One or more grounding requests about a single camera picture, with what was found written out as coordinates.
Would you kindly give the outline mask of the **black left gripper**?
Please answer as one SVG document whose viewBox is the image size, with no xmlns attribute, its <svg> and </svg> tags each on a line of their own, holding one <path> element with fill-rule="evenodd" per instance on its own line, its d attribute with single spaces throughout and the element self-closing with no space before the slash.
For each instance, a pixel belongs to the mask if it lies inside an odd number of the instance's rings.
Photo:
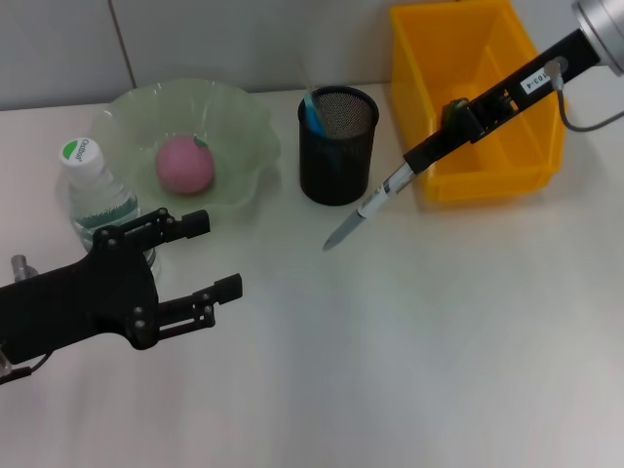
<svg viewBox="0 0 624 468">
<path fill-rule="evenodd" d="M 205 210 L 175 219 L 166 208 L 101 228 L 78 262 L 1 289 L 1 352 L 18 365 L 103 333 L 154 346 L 158 294 L 144 253 L 210 231 Z"/>
</svg>

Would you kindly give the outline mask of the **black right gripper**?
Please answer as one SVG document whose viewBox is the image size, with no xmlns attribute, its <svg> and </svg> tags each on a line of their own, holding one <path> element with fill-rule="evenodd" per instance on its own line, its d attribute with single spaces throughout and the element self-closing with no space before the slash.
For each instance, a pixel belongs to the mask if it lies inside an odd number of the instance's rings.
<svg viewBox="0 0 624 468">
<path fill-rule="evenodd" d="M 599 56 L 580 29 L 547 49 L 473 100 L 454 100 L 443 107 L 441 128 L 404 155 L 415 175 L 467 142 L 475 143 L 554 91 L 546 75 L 556 62 L 564 81 L 599 63 Z"/>
</svg>

